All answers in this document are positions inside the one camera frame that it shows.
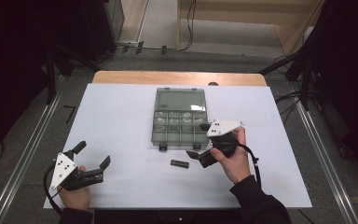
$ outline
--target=human hand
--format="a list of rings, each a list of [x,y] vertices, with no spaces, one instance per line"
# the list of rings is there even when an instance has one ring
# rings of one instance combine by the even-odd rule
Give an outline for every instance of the human hand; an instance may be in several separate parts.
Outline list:
[[[246,145],[244,128],[239,127],[235,129],[233,134],[240,144]],[[223,166],[228,179],[230,179],[234,185],[251,174],[248,152],[244,148],[237,147],[234,155],[230,158],[227,158],[223,152],[217,148],[212,148],[210,152],[212,156]]]
[[[86,171],[85,166],[79,167],[80,171]],[[88,211],[90,206],[90,189],[85,187],[82,189],[75,189],[68,191],[58,186],[60,197],[63,205],[67,208],[73,208],[77,210]]]

